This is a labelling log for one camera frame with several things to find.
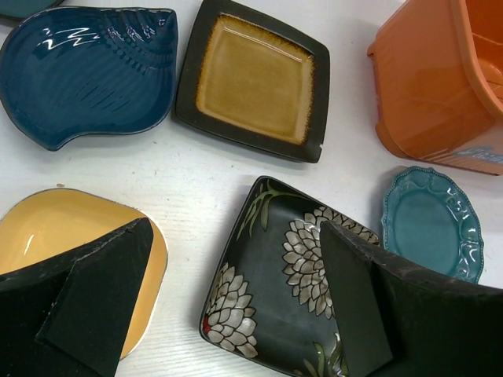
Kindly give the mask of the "teal scalloped round plate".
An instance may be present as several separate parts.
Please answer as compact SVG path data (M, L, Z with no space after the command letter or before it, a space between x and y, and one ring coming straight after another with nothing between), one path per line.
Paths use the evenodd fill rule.
M477 284L484 267L479 218L464 191L433 168L396 174L384 195L384 249L443 275Z

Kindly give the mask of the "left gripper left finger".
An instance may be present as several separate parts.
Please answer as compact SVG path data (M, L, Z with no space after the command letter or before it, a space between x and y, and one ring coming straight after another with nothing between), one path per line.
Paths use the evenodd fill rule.
M149 261L137 218L1 276L3 376L113 376Z

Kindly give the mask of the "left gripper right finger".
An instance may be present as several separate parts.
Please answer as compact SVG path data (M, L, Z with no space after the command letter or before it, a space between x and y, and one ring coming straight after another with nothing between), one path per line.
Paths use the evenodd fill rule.
M501 289L424 268L332 221L320 237L350 375L501 375Z

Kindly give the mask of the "black and amber square plate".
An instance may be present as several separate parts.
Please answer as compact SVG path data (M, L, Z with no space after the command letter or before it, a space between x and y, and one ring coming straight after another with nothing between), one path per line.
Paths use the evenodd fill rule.
M234 1L204 1L178 82L175 115L204 132L317 163L329 109L322 43Z

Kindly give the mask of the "black floral square plate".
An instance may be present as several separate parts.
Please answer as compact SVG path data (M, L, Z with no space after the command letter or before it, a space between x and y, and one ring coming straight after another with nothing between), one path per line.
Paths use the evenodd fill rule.
M209 343L290 376L346 376L321 258L324 221L375 232L277 179L251 187L200 317Z

